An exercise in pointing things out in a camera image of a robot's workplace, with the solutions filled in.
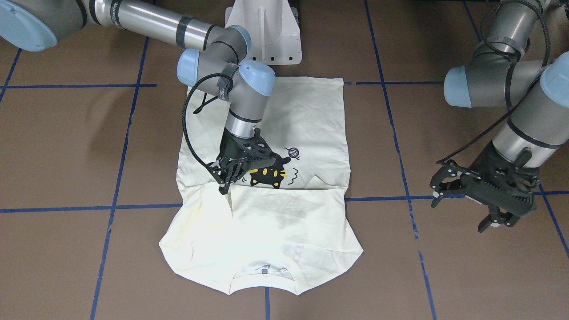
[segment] cartoon cat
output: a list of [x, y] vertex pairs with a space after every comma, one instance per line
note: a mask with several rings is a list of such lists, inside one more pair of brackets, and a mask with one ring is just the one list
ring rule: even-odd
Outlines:
[[251, 173], [251, 185], [256, 186], [259, 183], [270, 184], [275, 189], [281, 187], [281, 182], [287, 176], [283, 165], [290, 162], [290, 157], [282, 158], [280, 155], [276, 154], [277, 158], [275, 163], [266, 168], [254, 169], [249, 171]]

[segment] blue joint cap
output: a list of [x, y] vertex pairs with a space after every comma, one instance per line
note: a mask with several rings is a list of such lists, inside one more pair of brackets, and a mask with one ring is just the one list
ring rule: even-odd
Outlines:
[[444, 78], [444, 99], [453, 106], [472, 108], [464, 66], [450, 69]]
[[243, 36], [243, 39], [245, 39], [245, 43], [247, 44], [247, 53], [249, 53], [249, 50], [251, 50], [251, 35], [249, 35], [249, 33], [247, 32], [247, 30], [245, 30], [245, 28], [238, 26], [236, 24], [229, 26], [228, 28], [233, 28], [237, 31], [239, 31], [239, 33]]
[[258, 93], [270, 97], [275, 84], [275, 72], [271, 67], [258, 61], [243, 61], [239, 66], [239, 74]]
[[8, 0], [0, 0], [0, 36], [26, 51], [54, 47], [57, 38], [40, 19]]
[[545, 69], [539, 83], [549, 99], [569, 108], [569, 52], [562, 54]]
[[182, 52], [176, 74], [178, 80], [188, 87], [193, 86], [197, 82], [197, 65], [200, 59], [200, 52], [194, 49], [186, 49]]

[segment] black rubber ring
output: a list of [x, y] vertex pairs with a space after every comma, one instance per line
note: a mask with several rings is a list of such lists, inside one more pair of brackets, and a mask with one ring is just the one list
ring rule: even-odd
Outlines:
[[118, 10], [121, 8], [122, 0], [113, 0], [110, 3], [110, 20], [115, 26], [122, 28], [121, 22], [118, 20]]
[[562, 145], [550, 145], [549, 143], [545, 143], [545, 142], [541, 142], [539, 140], [536, 140], [532, 137], [530, 137], [529, 135], [525, 134], [523, 131], [519, 130], [513, 123], [512, 123], [512, 119], [508, 119], [508, 126], [510, 127], [510, 129], [512, 131], [515, 132], [515, 134], [517, 134], [518, 136], [520, 136], [522, 139], [524, 139], [527, 142], [531, 142], [533, 144], [535, 144], [536, 146], [542, 147], [542, 148], [546, 148], [546, 149], [558, 149], [559, 147], [561, 147]]
[[231, 44], [229, 44], [229, 43], [227, 43], [227, 42], [225, 42], [225, 41], [215, 41], [215, 42], [212, 42], [212, 44], [214, 44], [214, 43], [223, 43], [224, 45], [228, 46], [231, 50], [233, 50], [233, 53], [235, 54], [235, 59], [236, 59], [236, 60], [235, 60], [235, 63], [239, 63], [239, 56], [237, 55], [237, 51], [235, 50], [235, 48], [233, 48], [233, 47], [231, 46]]
[[83, 25], [81, 25], [81, 29], [83, 29], [87, 25], [87, 10], [81, 0], [75, 0], [75, 2], [77, 2], [79, 10], [81, 11], [81, 16], [83, 17]]
[[93, 21], [95, 21], [95, 23], [98, 25], [101, 25], [99, 20], [97, 20], [97, 14], [95, 13], [95, 0], [89, 1], [89, 12], [91, 13], [91, 18], [93, 18]]
[[213, 27], [215, 27], [214, 25], [211, 25], [208, 29], [208, 32], [205, 33], [205, 38], [204, 38], [204, 51], [205, 49], [208, 47], [208, 38], [209, 38], [209, 33], [212, 31]]
[[237, 118], [237, 119], [239, 119], [239, 120], [241, 120], [241, 121], [250, 122], [250, 123], [252, 123], [252, 124], [259, 123], [259, 122], [261, 122], [261, 120], [263, 120], [263, 119], [251, 120], [251, 119], [247, 119], [247, 118], [240, 117], [240, 116], [236, 115], [235, 112], [233, 112], [231, 109], [229, 109], [229, 113], [230, 113], [233, 117], [235, 117], [235, 118]]
[[508, 67], [508, 73], [506, 74], [506, 87], [504, 88], [504, 99], [506, 100], [506, 105], [508, 108], [512, 108], [512, 75], [514, 74], [514, 69], [516, 63], [512, 62]]
[[178, 22], [178, 27], [176, 28], [176, 45], [182, 49], [185, 47], [185, 31], [188, 28], [189, 22], [193, 17], [182, 16]]

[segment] white plastic bracket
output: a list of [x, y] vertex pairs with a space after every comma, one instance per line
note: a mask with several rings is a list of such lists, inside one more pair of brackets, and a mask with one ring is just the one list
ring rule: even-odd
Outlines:
[[271, 65], [302, 61], [298, 11], [287, 0], [236, 0], [225, 10], [225, 26], [234, 24], [251, 35], [245, 59]]

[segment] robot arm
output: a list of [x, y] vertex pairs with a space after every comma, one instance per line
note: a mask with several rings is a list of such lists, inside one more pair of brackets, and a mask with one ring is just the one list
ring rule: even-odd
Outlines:
[[138, 0], [0, 0], [0, 35], [28, 51], [42, 51], [86, 24], [115, 26], [178, 46], [178, 79], [230, 102], [216, 161], [204, 163], [184, 136], [194, 157], [226, 194], [248, 170], [273, 165], [276, 155], [257, 128], [275, 81], [274, 71], [242, 60], [251, 48], [240, 26], [221, 28]]
[[470, 65], [450, 70], [445, 78], [451, 105], [515, 105], [470, 167], [447, 157], [438, 162], [442, 167], [431, 180], [433, 208], [450, 195], [488, 206], [479, 232], [490, 225], [512, 227], [536, 209], [532, 192], [539, 184], [539, 167], [569, 139], [569, 52], [545, 70], [548, 54], [544, 62], [518, 62], [538, 19], [535, 10], [558, 4], [553, 2], [502, 1], [489, 37], [476, 48]]

